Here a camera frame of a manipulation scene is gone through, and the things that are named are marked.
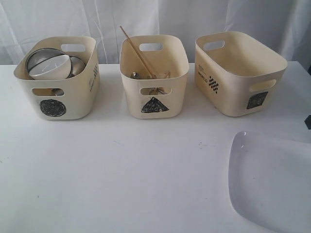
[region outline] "white table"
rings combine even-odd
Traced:
[[[311,143],[311,77],[289,67],[266,110],[222,115],[193,81],[169,119],[127,111],[119,65],[100,65],[101,86],[83,119],[39,119],[0,66],[1,233],[263,233],[231,207],[231,141],[243,130]]]

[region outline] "storage bin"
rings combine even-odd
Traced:
[[[132,72],[137,72],[146,78],[149,73],[131,47],[128,40],[122,44],[120,71],[126,95],[127,107],[132,116],[140,119],[166,118],[177,115],[183,105],[189,64],[181,41],[171,35],[148,35],[131,37],[137,48],[141,44],[162,44],[161,50],[141,51],[141,55],[152,68],[153,72],[170,71],[167,79],[130,78]],[[144,89],[163,87],[165,95],[149,95]]]
[[[25,67],[27,57],[41,48],[62,50],[72,45],[84,48],[80,51],[64,51],[77,56],[86,67],[77,76],[63,80],[32,80]],[[48,120],[78,119],[87,115],[93,105],[100,82],[95,39],[87,36],[50,37],[38,42],[22,59],[14,71],[21,87],[39,117]],[[55,96],[51,90],[59,88],[63,95]]]
[[[211,42],[220,48],[205,50]],[[240,32],[198,38],[195,82],[223,114],[238,117],[267,107],[287,67],[279,54]]]

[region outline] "white tray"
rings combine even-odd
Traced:
[[[311,144],[239,132],[228,180],[244,218],[278,233],[311,232]]]

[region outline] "triangle symbol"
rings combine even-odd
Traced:
[[[152,97],[141,109],[142,113],[161,113],[169,109],[157,98]]]

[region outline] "white backdrop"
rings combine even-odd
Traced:
[[[305,69],[311,64],[311,0],[0,0],[0,64],[17,64],[56,35],[92,36],[100,63],[118,63],[119,25],[130,36],[179,37],[190,62],[196,38],[240,31]]]

